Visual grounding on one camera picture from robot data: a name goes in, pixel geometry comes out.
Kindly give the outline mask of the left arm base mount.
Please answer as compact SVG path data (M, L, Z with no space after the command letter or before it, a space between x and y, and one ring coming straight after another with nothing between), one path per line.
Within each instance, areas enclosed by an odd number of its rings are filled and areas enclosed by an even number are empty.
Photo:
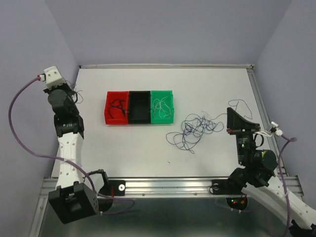
M100 174L103 179L104 185L98 191L98 193L105 195L105 196L124 196L125 195L125 187L126 181L125 180L109 180L106 172L103 169L98 169L95 171L91 171L88 175L95 175ZM107 198L98 198L99 203L99 211L105 212L108 211L113 206L113 200Z

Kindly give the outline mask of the black plastic bin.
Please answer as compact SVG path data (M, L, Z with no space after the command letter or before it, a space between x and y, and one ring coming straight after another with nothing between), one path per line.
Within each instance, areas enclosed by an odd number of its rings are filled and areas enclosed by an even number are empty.
M128 102L129 124L151 123L151 92L130 91Z

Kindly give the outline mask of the aluminium back rail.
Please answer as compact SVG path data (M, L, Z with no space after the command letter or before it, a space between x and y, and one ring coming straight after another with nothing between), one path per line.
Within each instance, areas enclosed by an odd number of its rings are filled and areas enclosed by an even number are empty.
M99 64L79 65L80 69L168 69L168 68L224 68L253 69L253 64Z

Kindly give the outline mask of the aluminium rail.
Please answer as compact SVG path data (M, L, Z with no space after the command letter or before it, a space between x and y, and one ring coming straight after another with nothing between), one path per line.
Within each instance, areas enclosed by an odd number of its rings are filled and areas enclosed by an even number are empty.
M168 68L224 68L253 69L253 64L99 64L79 65L80 69L168 69Z
M97 191L104 185L100 175L93 175ZM211 180L224 177L196 178L109 178L125 181L123 198L217 198L231 195L213 195L210 193ZM304 196L298 177L285 177L287 187L299 198ZM55 190L57 178L44 179L40 198L48 198L48 193Z
M262 120L262 130L268 128L268 125L270 124L270 119L268 116L268 113L266 111L263 99L262 99L262 95L258 86L258 83L256 81L256 77L254 74L254 70L253 69L246 69L247 70L247 74L250 80L250 84L254 93L254 97L256 100L256 104L259 110L259 114ZM278 156L279 155L279 148L277 145L277 141L275 139L275 137L268 137L266 138L266 141L269 144L269 147L272 151L274 151L274 153Z

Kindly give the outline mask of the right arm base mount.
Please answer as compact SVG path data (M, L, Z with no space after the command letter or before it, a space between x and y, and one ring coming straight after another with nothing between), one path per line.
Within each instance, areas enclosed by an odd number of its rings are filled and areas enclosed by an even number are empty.
M248 199L247 195L241 190L246 188L248 175L245 168L236 168L227 179L213 179L208 188L209 193L213 195L233 195L227 197L227 206L219 205L230 211L238 213L251 213L257 211L261 206L254 209L247 209Z

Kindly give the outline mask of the green plastic bin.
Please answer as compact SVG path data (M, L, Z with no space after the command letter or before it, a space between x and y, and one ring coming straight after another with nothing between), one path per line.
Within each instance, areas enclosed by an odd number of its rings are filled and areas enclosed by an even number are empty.
M174 103L172 90L151 91L151 124L172 124Z

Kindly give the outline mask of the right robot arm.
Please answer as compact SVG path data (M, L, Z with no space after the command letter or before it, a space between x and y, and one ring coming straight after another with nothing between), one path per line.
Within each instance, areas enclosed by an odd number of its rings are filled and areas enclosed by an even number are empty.
M227 180L233 193L242 192L262 204L286 225L286 232L294 237L316 235L316 211L293 194L286 186L281 171L281 155L271 150L260 150L257 135L282 137L287 143L297 139L287 138L278 124L271 122L268 130L260 124L246 120L234 109L227 108L227 133L236 137L237 158L240 165Z

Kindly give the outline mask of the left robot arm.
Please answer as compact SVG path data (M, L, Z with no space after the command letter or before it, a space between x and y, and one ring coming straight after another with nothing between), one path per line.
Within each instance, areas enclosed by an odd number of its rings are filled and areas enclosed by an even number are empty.
M68 84L47 86L44 92L54 112L60 161L56 189L49 193L48 201L60 221L68 224L96 215L99 207L96 192L106 194L110 182L100 177L91 187L84 183L88 177L81 167L84 125Z

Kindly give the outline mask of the aluminium right side rail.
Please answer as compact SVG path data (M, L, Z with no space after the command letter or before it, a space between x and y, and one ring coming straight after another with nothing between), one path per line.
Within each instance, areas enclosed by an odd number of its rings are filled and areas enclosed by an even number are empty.
M256 100L256 104L259 110L259 114L262 120L262 130L268 128L268 125L270 124L270 119L268 116L268 113L266 111L263 99L262 99L262 95L258 86L258 83L256 81L256 77L254 74L254 70L253 69L246 69L247 70L247 74L250 80L250 84L254 93L254 97ZM274 153L278 156L279 155L279 148L277 145L277 141L275 139L275 137L268 137L266 138L266 141L269 144L269 147L272 151L274 151Z

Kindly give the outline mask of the aluminium front rail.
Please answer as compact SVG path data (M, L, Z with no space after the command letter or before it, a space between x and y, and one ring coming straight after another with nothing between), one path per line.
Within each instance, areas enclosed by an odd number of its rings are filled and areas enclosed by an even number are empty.
M97 191L104 185L100 175L93 175ZM109 178L125 181L123 198L217 198L231 195L213 195L210 193L211 180L224 177L196 178ZM299 198L304 196L298 177L285 177L287 187ZM55 190L57 178L44 179L40 198L48 198L48 193Z

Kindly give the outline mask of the red plastic bin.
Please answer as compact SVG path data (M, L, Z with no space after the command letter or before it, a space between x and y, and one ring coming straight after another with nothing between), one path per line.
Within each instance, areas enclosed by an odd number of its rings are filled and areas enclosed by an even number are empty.
M128 91L108 91L104 109L107 125L128 124Z

